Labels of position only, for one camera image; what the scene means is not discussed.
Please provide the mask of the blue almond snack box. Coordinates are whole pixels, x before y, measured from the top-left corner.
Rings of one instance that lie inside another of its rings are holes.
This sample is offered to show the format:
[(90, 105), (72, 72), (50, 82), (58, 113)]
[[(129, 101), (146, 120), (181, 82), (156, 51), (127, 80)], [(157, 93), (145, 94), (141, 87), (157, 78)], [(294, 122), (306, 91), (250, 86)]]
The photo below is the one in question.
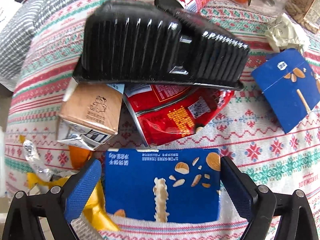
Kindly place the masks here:
[(207, 223), (219, 217), (220, 151), (109, 149), (106, 211), (128, 218)]

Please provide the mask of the yellow snack wrapper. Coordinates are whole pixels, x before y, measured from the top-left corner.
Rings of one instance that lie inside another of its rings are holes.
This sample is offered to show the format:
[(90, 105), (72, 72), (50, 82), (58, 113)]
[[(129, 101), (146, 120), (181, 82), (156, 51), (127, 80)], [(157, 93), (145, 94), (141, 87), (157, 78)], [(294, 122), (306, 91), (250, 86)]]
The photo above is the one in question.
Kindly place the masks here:
[[(53, 181), (43, 181), (33, 172), (27, 172), (27, 183), (28, 188), (31, 190), (35, 185), (38, 187), (44, 187), (46, 191), (53, 186), (63, 186), (65, 182), (71, 175), (74, 175), (74, 172), (60, 172), (58, 176), (60, 178), (53, 179)], [(82, 212), (88, 222), (95, 228), (97, 231), (114, 231), (117, 232), (120, 228), (112, 219), (107, 215), (105, 209), (105, 197), (103, 193), (103, 187), (101, 181), (98, 181), (96, 184), (89, 200), (87, 201), (84, 210)]]

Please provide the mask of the silver foil wrapper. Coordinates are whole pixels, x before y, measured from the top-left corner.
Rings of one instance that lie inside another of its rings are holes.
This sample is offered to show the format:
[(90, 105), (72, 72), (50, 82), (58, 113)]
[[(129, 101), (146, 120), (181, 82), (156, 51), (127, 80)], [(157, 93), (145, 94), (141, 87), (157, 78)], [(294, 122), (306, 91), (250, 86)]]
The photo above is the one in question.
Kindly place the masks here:
[(33, 172), (43, 181), (51, 181), (54, 172), (40, 159), (36, 146), (32, 141), (25, 139), (23, 142), (23, 154)]

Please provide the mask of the patterned tablecloth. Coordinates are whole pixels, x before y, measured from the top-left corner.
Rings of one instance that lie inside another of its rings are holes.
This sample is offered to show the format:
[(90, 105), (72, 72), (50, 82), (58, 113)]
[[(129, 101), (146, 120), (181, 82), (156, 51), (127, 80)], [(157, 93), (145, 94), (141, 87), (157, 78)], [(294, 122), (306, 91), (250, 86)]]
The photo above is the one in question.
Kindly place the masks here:
[[(5, 118), (9, 197), (28, 188), (27, 172), (31, 172), (20, 135), (35, 142), (43, 162), (54, 171), (72, 169), (68, 147), (56, 141), (58, 112), (82, 51), (85, 19), (104, 1), (73, 2), (50, 16), (31, 42)], [(250, 46), (241, 76), (244, 88), (202, 131), (170, 142), (166, 148), (219, 148), (257, 184), (285, 194), (304, 191), (315, 221), (319, 221), (319, 107), (286, 134), (251, 76), (272, 51), (264, 35), (271, 17), (230, 0), (211, 0), (201, 14)]]

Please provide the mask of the orange wrapper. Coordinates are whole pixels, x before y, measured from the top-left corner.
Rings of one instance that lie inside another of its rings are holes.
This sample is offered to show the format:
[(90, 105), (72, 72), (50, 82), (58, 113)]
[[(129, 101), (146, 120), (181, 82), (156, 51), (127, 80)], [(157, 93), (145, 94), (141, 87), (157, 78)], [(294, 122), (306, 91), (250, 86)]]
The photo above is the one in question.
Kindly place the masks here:
[(82, 168), (91, 158), (93, 152), (84, 148), (68, 146), (72, 167), (76, 170)]

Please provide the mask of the brown milk carton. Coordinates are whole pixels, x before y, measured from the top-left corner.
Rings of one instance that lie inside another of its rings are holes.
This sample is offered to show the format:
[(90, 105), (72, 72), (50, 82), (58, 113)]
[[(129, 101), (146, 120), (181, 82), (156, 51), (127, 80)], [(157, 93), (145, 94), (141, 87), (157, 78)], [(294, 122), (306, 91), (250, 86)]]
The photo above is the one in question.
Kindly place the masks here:
[(118, 134), (125, 85), (71, 79), (62, 99), (56, 140), (90, 151)]

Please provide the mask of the red snack wrapper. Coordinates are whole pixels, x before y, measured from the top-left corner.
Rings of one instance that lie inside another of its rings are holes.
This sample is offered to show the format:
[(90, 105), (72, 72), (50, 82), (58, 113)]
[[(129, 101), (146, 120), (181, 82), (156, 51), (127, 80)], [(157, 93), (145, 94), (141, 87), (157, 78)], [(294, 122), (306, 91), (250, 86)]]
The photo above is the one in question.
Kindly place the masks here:
[(178, 85), (129, 85), (124, 102), (146, 146), (196, 134), (230, 102), (232, 90)]

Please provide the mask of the crumpled white paper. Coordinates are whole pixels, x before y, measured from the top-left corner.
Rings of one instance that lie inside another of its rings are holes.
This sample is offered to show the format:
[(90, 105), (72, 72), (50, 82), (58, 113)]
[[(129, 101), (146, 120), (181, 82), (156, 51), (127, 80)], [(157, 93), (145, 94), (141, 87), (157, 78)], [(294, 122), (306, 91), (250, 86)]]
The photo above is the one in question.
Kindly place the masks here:
[(293, 48), (303, 55), (310, 46), (303, 28), (293, 23), (285, 13), (268, 22), (264, 35), (276, 53)]

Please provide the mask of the grey striped sofa blanket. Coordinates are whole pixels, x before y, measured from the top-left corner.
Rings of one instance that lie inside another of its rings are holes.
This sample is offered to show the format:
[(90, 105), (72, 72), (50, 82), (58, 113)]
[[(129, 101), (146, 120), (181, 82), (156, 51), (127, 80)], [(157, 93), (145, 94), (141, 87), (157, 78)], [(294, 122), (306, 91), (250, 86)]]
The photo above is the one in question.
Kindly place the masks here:
[(1, 31), (1, 85), (13, 92), (31, 42), (46, 20), (78, 0), (27, 0)]

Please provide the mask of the black plastic food tray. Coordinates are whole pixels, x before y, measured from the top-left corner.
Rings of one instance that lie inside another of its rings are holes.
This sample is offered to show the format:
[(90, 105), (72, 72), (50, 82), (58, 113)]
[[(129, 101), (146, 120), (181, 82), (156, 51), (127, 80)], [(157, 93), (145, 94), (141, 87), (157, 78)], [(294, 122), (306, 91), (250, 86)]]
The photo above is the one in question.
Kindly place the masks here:
[(241, 90), (249, 52), (245, 42), (197, 13), (110, 0), (86, 20), (73, 78)]

